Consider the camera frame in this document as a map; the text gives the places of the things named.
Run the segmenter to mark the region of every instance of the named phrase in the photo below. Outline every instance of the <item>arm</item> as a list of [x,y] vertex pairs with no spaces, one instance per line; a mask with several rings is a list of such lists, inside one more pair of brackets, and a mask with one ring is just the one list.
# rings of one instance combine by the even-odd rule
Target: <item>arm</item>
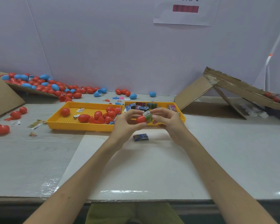
[[226,223],[277,224],[210,156],[185,127],[178,113],[165,108],[153,109],[151,113],[154,123],[163,123],[159,127],[167,130],[173,141],[186,151]]
[[139,110],[130,110],[121,114],[116,119],[111,135],[96,153],[24,223],[73,223],[108,161],[135,131],[147,125],[128,123],[142,113]]

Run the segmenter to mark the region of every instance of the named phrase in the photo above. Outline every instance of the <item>red rectangle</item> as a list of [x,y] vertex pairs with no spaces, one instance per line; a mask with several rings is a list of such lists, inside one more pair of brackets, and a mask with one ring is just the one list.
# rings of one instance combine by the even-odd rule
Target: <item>red rectangle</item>
[[198,13],[199,6],[193,5],[173,5],[173,12],[192,12]]

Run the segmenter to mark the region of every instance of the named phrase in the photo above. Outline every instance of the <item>yellow plastic basket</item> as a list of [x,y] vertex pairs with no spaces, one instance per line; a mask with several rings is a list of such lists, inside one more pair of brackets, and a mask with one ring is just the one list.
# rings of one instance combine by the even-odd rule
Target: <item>yellow plastic basket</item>
[[[79,131],[107,131],[111,132],[114,125],[109,124],[94,124],[94,123],[80,123],[73,116],[77,114],[87,114],[94,116],[96,111],[106,113],[107,107],[120,108],[124,110],[123,105],[109,105],[109,104],[94,104],[94,103],[81,103],[81,102],[67,102],[65,103],[55,114],[53,114],[48,120],[48,126],[50,129],[59,130],[79,130]],[[69,108],[70,115],[63,117],[60,113],[61,109]],[[79,108],[84,108],[83,112],[77,112]]]
[[183,115],[183,113],[180,111],[180,109],[177,107],[177,105],[174,103],[174,102],[153,102],[153,101],[126,101],[124,102],[124,106],[126,105],[130,105],[132,103],[157,103],[158,104],[158,107],[164,107],[164,108],[168,108],[168,105],[175,105],[176,107],[176,111],[177,112],[180,112],[180,118],[181,120],[183,121],[183,123],[186,121],[186,117]]

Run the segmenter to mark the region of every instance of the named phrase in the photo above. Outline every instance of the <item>small paper slip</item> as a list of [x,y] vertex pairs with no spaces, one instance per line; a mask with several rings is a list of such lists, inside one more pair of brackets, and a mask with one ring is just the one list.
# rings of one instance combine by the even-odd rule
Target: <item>small paper slip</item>
[[14,127],[14,126],[17,126],[17,125],[20,125],[20,124],[21,124],[20,120],[16,120],[16,121],[11,123],[11,126]]
[[29,126],[27,126],[27,128],[29,128],[31,130],[34,130],[34,129],[36,129],[37,127],[41,126],[44,123],[45,123],[45,121],[38,119],[34,123],[32,123]]
[[77,112],[83,112],[84,111],[84,108],[79,108],[78,110],[77,110]]

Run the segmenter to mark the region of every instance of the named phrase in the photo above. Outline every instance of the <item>green pants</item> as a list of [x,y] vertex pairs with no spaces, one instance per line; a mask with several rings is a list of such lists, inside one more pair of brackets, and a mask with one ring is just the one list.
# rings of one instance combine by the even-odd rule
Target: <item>green pants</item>
[[94,203],[91,204],[85,224],[183,224],[168,203]]

